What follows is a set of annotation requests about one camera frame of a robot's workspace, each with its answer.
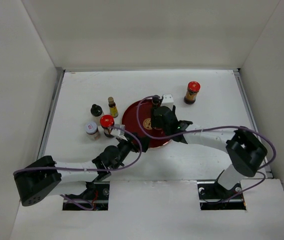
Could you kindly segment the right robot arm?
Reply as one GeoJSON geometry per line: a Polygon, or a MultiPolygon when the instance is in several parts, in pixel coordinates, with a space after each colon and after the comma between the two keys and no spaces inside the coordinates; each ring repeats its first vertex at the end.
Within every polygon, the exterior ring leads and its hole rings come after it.
{"type": "Polygon", "coordinates": [[[242,179],[254,177],[267,155],[267,149],[248,128],[204,131],[191,121],[177,120],[175,109],[167,106],[151,110],[151,124],[175,142],[210,147],[228,154],[231,164],[219,174],[213,186],[220,198],[229,195],[242,179]]]}

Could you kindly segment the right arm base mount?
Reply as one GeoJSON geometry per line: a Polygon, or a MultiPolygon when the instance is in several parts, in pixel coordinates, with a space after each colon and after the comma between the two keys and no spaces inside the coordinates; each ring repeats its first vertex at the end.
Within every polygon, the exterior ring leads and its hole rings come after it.
{"type": "Polygon", "coordinates": [[[213,181],[198,181],[197,188],[200,209],[203,211],[246,210],[243,194],[233,197],[242,190],[240,183],[226,190],[213,181]]]}

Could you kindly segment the black-cap spice bottle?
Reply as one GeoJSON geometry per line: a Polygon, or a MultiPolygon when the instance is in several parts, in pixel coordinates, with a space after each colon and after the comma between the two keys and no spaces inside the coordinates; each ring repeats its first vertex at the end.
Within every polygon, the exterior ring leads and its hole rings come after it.
{"type": "Polygon", "coordinates": [[[160,98],[158,96],[152,97],[152,106],[154,108],[157,108],[159,104],[160,104],[160,98]]]}

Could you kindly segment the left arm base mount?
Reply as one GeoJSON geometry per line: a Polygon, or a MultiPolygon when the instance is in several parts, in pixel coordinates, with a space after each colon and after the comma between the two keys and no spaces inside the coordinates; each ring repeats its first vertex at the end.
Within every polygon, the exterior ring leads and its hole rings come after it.
{"type": "Polygon", "coordinates": [[[63,199],[63,211],[107,211],[110,182],[87,182],[80,194],[67,194],[63,199]]]}

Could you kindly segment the small yellow-label brown bottle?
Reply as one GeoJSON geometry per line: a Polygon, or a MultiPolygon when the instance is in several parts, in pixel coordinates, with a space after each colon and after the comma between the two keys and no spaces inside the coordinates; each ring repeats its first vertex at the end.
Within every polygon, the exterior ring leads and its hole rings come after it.
{"type": "Polygon", "coordinates": [[[108,106],[110,110],[110,115],[114,118],[118,117],[118,110],[116,107],[116,103],[114,101],[114,98],[111,96],[108,98],[108,106]]]}

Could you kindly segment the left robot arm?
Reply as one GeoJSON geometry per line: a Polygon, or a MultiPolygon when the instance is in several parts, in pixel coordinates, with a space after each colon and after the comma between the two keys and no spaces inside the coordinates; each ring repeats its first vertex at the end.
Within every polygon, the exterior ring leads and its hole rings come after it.
{"type": "Polygon", "coordinates": [[[92,161],[58,162],[52,156],[43,156],[29,166],[13,173],[16,188],[24,207],[42,201],[48,195],[71,195],[73,192],[62,188],[68,183],[80,183],[77,193],[82,199],[89,199],[94,194],[92,184],[111,176],[112,172],[129,168],[137,160],[125,165],[125,158],[131,153],[138,157],[149,148],[150,138],[129,136],[120,139],[118,145],[107,146],[92,161]]]}

